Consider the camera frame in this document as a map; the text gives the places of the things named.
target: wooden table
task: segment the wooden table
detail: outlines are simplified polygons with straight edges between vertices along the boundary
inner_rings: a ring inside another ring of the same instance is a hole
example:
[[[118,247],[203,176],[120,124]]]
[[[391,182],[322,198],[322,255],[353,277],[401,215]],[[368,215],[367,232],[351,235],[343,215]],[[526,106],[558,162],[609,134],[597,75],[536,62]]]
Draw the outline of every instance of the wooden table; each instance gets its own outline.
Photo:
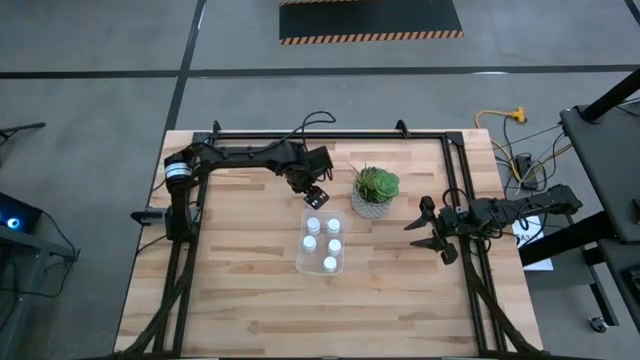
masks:
[[[502,197],[487,131],[463,132],[476,196]],[[189,144],[192,134],[169,132],[161,158]],[[421,196],[431,195],[436,208],[443,206],[440,198],[448,186],[439,141],[326,140],[309,145],[326,145],[335,167],[334,180],[322,184],[331,196],[323,210],[344,211],[349,219],[342,274],[297,272],[305,205],[283,178],[266,169],[212,173],[183,356],[476,355],[461,260],[445,266],[435,252],[409,246],[430,230],[403,231],[419,216]],[[453,151],[456,176],[462,179]],[[400,177],[400,195],[380,220],[359,218],[351,208],[349,164],[361,168],[365,162]],[[163,177],[160,164],[155,184]],[[150,205],[169,205],[165,187],[153,194]],[[163,226],[145,228],[140,246],[162,234]],[[116,350],[131,344],[155,313],[169,252],[170,242],[163,240],[137,257]],[[514,239],[493,240],[489,255],[499,303],[527,340],[541,347]],[[483,313],[492,343],[486,309]],[[173,337],[171,320],[167,346]]]

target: gray floor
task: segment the gray floor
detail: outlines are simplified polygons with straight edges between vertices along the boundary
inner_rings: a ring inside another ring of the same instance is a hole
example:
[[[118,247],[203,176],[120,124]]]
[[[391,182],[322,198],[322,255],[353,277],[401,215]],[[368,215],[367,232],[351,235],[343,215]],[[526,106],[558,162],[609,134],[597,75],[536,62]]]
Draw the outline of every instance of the gray floor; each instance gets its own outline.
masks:
[[[281,47],[277,1],[210,0],[192,68],[640,63],[640,26],[622,0],[455,3],[466,31],[459,42]],[[1,1],[0,71],[177,69],[194,6]],[[561,109],[592,101],[625,75],[190,79],[176,128],[209,129],[216,119],[227,129],[288,129],[319,109],[336,115],[335,128],[389,128],[398,119],[412,128],[469,128],[479,110],[524,106],[529,122],[509,123],[514,140],[555,125]],[[82,248],[63,294],[38,301],[21,358],[112,349],[139,234],[128,214],[147,200],[174,86],[174,79],[0,80],[0,126],[48,124],[3,146],[0,191],[52,213]],[[504,141],[500,117],[482,124]],[[514,150],[540,154],[558,133]],[[558,159],[556,183],[570,185],[585,203],[576,218],[600,209],[572,151]],[[597,307],[587,287],[531,287],[547,350],[607,359],[640,351],[615,286],[600,270],[621,326],[606,334],[588,328]]]

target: power strip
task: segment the power strip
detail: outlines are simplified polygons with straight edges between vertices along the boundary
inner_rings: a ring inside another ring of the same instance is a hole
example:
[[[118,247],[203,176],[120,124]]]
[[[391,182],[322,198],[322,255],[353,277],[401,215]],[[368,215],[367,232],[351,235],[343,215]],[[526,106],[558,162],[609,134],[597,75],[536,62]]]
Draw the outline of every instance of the power strip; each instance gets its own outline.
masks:
[[[531,161],[531,155],[518,155],[515,157],[515,166],[516,171],[521,179],[524,176],[527,176],[527,180],[523,181],[520,185],[523,190],[537,190],[538,189],[538,179],[536,174],[533,171],[529,171],[533,166],[533,162]]]

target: small white bottle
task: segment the small white bottle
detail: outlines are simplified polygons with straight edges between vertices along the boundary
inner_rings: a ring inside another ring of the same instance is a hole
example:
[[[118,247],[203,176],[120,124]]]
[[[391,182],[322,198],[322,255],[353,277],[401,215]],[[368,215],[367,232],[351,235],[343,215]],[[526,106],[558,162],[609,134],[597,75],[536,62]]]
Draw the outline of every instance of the small white bottle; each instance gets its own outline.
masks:
[[[318,218],[309,218],[307,220],[307,232],[313,236],[320,234],[320,220]]]
[[[338,256],[340,255],[341,252],[342,252],[342,243],[340,243],[340,240],[333,239],[329,241],[329,255]]]
[[[324,271],[332,273],[336,271],[336,268],[338,267],[338,261],[336,261],[336,258],[334,258],[333,256],[327,256],[322,262],[322,267],[324,268]]]
[[[302,247],[304,248],[304,251],[309,254],[316,251],[316,238],[311,235],[305,236],[304,239],[302,239]]]
[[[340,221],[331,219],[327,222],[327,233],[329,236],[338,236],[340,234]]]

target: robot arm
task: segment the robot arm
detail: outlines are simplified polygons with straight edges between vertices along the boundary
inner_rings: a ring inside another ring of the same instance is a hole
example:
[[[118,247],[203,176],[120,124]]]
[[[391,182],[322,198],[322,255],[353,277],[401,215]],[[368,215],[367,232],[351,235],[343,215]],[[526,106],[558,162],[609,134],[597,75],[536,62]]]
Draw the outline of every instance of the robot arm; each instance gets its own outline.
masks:
[[[519,200],[489,198],[471,200],[467,211],[447,206],[440,209],[438,216],[434,212],[433,199],[430,196],[424,196],[420,200],[420,218],[405,227],[405,230],[424,227],[430,223],[433,226],[431,231],[433,236],[414,241],[411,245],[426,247],[436,252],[442,251],[440,256],[444,263],[449,265],[458,257],[453,244],[447,242],[449,236],[468,236],[471,239],[483,240],[527,216],[572,215],[580,207],[582,203],[566,185],[556,185],[545,193]]]
[[[262,147],[216,147],[211,139],[194,142],[164,159],[166,186],[171,206],[165,215],[167,238],[183,241],[191,234],[189,192],[197,179],[216,169],[263,167],[284,176],[295,193],[319,209],[329,200],[321,188],[313,185],[320,177],[331,178],[333,164],[325,146],[307,150],[305,144],[289,140]]]

